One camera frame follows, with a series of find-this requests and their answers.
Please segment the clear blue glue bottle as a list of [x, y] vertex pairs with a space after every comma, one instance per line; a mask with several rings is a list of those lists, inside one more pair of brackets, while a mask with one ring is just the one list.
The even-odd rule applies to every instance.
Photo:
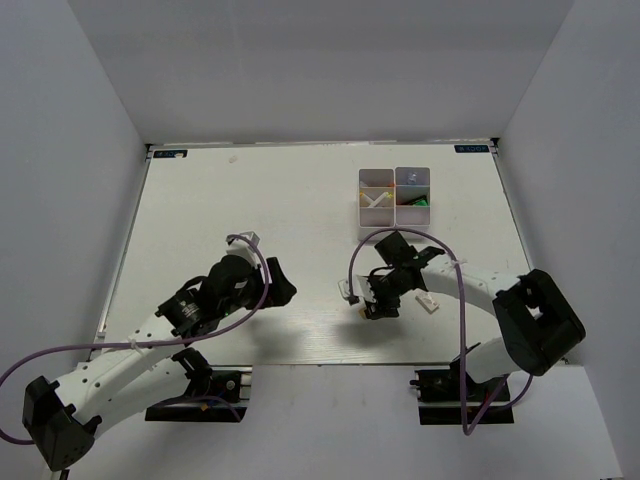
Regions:
[[418, 185], [419, 184], [419, 175], [417, 172], [409, 172], [407, 174], [407, 180], [406, 180], [406, 184], [407, 185]]

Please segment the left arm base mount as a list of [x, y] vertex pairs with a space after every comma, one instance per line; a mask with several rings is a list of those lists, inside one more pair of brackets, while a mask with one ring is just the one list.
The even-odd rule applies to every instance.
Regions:
[[178, 392], [145, 411], [147, 422], [240, 423], [249, 406], [252, 368], [212, 366], [193, 348], [170, 358]]

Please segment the white boxed eraser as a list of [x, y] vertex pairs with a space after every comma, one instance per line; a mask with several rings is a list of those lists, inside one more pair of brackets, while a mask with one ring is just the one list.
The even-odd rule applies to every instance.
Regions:
[[428, 313], [435, 313], [440, 305], [439, 303], [427, 292], [419, 292], [415, 295], [416, 302]]

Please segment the green black highlighter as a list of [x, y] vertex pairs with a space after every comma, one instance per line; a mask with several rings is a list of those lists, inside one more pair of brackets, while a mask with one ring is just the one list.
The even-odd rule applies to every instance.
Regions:
[[402, 206], [429, 207], [430, 204], [428, 197], [426, 195], [421, 195], [402, 203]]

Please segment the yellow capped white marker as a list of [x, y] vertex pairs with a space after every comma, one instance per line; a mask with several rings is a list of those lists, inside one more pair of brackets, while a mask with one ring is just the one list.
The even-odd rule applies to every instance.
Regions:
[[359, 206], [361, 208], [369, 208], [368, 205], [370, 204], [370, 202], [372, 200], [375, 200], [383, 192], [385, 191], [365, 192], [364, 190], [361, 190], [359, 192]]

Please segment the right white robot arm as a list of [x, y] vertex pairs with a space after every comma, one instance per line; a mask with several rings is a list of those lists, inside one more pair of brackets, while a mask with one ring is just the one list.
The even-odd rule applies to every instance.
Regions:
[[350, 274], [343, 296], [364, 303], [369, 320], [396, 318], [400, 299], [412, 291], [443, 294], [493, 316], [498, 337], [463, 347], [450, 367], [453, 390], [472, 399], [489, 381], [523, 371], [540, 377], [586, 337], [586, 329], [552, 277], [533, 269], [514, 275], [454, 259], [443, 247], [417, 250], [399, 232], [374, 246], [380, 273]]

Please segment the pale yellow white marker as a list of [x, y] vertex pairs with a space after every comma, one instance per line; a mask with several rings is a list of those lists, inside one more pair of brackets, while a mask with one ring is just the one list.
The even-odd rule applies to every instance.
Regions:
[[393, 205], [393, 194], [391, 192], [383, 192], [375, 200], [372, 200], [368, 207], [387, 208], [391, 205]]

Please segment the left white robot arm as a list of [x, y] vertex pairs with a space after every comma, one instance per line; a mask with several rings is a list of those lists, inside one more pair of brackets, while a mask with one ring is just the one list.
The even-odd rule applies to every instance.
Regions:
[[188, 280], [129, 338], [97, 358], [25, 389], [22, 423], [48, 468], [62, 471], [121, 421], [169, 400], [210, 399], [212, 370], [193, 348], [230, 314], [283, 307], [296, 295], [275, 257], [228, 250], [205, 276]]

